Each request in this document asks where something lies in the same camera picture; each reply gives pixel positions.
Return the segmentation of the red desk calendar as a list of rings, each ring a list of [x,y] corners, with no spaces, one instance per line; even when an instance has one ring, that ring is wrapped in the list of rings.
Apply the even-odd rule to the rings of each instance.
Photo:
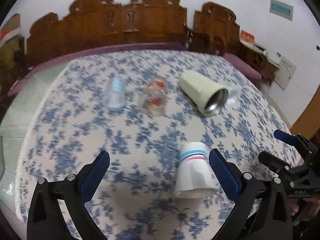
[[[250,44],[253,44],[254,43],[254,39],[255,39],[255,36],[244,31],[244,30],[241,30],[240,31],[240,40],[244,41],[244,42],[247,42],[247,43],[250,43]]]

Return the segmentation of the blue floral tablecloth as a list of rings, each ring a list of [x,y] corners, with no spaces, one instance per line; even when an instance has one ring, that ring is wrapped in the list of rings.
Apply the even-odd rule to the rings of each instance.
[[[236,103],[201,117],[178,87],[194,70],[240,89]],[[167,81],[167,105],[148,116],[138,98],[154,77]],[[111,78],[125,82],[125,105],[109,109]],[[257,179],[273,173],[258,161],[270,152],[292,166],[297,151],[274,138],[287,131],[277,111],[239,71],[221,57],[187,51],[122,51],[71,61],[47,92],[25,137],[15,189],[17,217],[26,222],[38,179],[64,179],[100,151],[111,165],[86,209],[109,239],[211,239],[233,208],[222,190],[202,199],[174,197],[177,156],[186,142],[217,148]]]

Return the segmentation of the cream steel tumbler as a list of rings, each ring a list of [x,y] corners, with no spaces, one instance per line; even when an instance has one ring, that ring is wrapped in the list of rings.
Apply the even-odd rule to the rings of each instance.
[[[205,117],[221,110],[229,96],[226,87],[193,70],[185,71],[180,76],[178,85]]]

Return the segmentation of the small blue plastic cup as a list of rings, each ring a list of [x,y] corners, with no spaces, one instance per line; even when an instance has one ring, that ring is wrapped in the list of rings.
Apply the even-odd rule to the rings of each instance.
[[[125,105],[125,82],[118,77],[110,79],[104,94],[104,103],[109,109],[120,109]]]

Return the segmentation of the white wall distribution box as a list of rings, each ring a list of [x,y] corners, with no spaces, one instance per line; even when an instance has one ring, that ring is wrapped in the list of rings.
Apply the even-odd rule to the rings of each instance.
[[[288,87],[293,79],[296,69],[297,67],[292,62],[283,56],[281,57],[279,68],[275,73],[274,80],[282,90],[285,90]]]

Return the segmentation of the translucent green square cup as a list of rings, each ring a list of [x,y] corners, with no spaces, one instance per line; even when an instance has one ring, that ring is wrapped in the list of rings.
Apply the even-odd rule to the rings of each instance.
[[[228,99],[226,101],[226,105],[231,105],[237,102],[238,97],[240,96],[240,89],[230,83],[225,83],[220,81],[220,85],[225,87],[228,91]]]

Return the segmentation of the purple sofa cushion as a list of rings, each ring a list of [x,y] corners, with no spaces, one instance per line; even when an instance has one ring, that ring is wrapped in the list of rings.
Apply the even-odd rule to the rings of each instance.
[[[160,42],[160,43],[131,43],[131,44],[119,44],[113,46],[104,46],[99,48],[87,49],[82,51],[77,51],[75,53],[63,55],[47,62],[36,65],[32,70],[22,79],[16,81],[14,85],[10,88],[8,96],[15,96],[18,94],[22,88],[26,85],[28,80],[37,72],[44,71],[48,68],[69,62],[73,59],[79,57],[106,54],[119,51],[129,51],[129,50],[178,50],[187,51],[187,49],[179,42]]]

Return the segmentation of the grey wall electrical panel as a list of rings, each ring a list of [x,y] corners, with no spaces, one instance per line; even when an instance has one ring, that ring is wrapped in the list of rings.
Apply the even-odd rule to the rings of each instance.
[[[270,13],[292,21],[293,6],[277,0],[270,0]]]

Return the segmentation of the carved wooden sofa bench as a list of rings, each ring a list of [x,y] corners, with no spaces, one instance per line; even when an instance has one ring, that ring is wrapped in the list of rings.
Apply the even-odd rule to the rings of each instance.
[[[27,39],[27,65],[87,49],[129,43],[185,44],[187,9],[180,0],[75,0],[59,19],[50,12],[36,20]]]

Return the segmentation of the floral clear glass cup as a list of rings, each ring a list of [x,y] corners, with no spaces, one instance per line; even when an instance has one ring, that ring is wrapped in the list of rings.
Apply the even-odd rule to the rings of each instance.
[[[161,116],[167,105],[167,81],[161,76],[148,82],[138,98],[139,110],[148,116]]]

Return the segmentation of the wooden side table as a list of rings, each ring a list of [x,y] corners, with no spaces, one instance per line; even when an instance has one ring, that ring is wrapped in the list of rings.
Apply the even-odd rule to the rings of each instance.
[[[240,41],[239,44],[239,58],[256,70],[269,86],[272,85],[279,66],[272,63],[261,50],[252,44],[243,41]]]

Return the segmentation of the striped white paper cup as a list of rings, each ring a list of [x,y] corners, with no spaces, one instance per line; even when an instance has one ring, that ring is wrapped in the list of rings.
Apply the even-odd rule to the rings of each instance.
[[[182,199],[204,198],[219,188],[209,164],[209,148],[202,142],[184,144],[178,155],[174,195]]]

